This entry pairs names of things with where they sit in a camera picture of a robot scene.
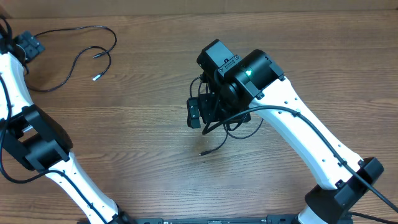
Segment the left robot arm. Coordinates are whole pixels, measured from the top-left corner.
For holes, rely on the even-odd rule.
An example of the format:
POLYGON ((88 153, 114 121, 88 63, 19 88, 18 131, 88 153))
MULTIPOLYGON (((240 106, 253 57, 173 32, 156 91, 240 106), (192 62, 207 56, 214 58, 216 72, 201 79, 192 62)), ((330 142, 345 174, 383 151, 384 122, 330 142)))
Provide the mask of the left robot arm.
POLYGON ((4 168, 1 174, 15 184, 46 176, 80 207, 87 223, 134 223, 83 170, 67 132, 32 101, 34 87, 25 82, 27 64, 44 51, 44 46, 29 31, 13 36, 6 18, 1 20, 1 150, 37 175, 17 180, 4 168))

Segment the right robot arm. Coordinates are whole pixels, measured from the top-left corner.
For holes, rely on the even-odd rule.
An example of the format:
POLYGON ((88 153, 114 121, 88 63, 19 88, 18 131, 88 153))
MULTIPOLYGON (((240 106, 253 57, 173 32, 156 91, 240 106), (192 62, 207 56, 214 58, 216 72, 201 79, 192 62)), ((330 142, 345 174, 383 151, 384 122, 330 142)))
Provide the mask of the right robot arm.
POLYGON ((342 144, 307 108, 284 71, 265 52, 246 57, 220 40, 197 58, 206 91, 187 100, 187 124, 204 133, 222 127, 227 136, 256 113, 267 121, 302 158, 316 186, 306 206, 290 223, 350 223, 351 208, 383 173, 374 157, 362 158, 342 144))

